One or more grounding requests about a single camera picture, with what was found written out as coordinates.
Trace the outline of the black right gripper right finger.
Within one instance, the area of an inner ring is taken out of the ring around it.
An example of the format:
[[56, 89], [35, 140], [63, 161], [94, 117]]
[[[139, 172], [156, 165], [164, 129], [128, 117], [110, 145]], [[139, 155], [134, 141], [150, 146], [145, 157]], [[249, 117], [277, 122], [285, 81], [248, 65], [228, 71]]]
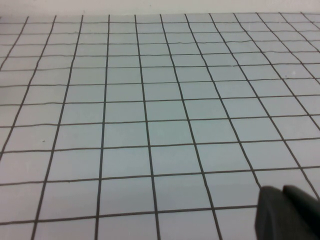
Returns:
[[319, 215], [320, 201], [293, 185], [285, 185], [283, 193], [302, 215]]

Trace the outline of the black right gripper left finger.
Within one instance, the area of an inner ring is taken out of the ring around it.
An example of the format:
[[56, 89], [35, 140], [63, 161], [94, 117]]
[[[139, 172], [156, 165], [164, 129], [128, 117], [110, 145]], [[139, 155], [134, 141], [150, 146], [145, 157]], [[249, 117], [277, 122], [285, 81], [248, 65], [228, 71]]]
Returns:
[[282, 190], [263, 186], [255, 216], [258, 240], [318, 240], [320, 215], [303, 215]]

